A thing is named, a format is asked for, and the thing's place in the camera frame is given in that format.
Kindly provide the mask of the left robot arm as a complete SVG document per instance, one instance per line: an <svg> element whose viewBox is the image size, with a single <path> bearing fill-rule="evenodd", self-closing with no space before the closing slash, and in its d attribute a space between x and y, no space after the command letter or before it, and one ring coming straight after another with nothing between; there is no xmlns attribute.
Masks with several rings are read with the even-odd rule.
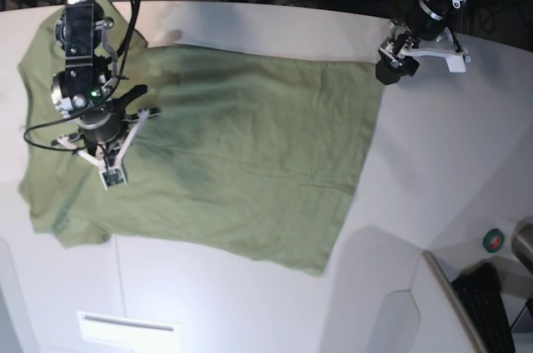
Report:
<svg viewBox="0 0 533 353"><path fill-rule="evenodd" d="M378 49L376 78L384 85L416 74L419 57L437 57L446 62L450 73L466 72L471 61L452 23L465 11L470 0L410 0L398 19L389 22L390 34Z"/></svg>

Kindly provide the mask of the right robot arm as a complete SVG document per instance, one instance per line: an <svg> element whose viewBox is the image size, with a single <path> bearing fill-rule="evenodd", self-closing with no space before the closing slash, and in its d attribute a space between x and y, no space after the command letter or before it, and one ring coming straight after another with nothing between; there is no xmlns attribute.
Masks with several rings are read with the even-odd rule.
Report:
<svg viewBox="0 0 533 353"><path fill-rule="evenodd" d="M91 158L123 156L151 113L127 114L131 102L147 93L147 86L136 85L120 97L114 93L125 80L127 54L135 31L141 0L130 0L131 20L118 47L109 42L114 20L97 0L66 0L54 26L56 44L64 54L64 68L52 77L51 100L60 119L29 124L24 141L43 148L30 137L31 132L74 122L77 130L62 135L46 148Z"/></svg>

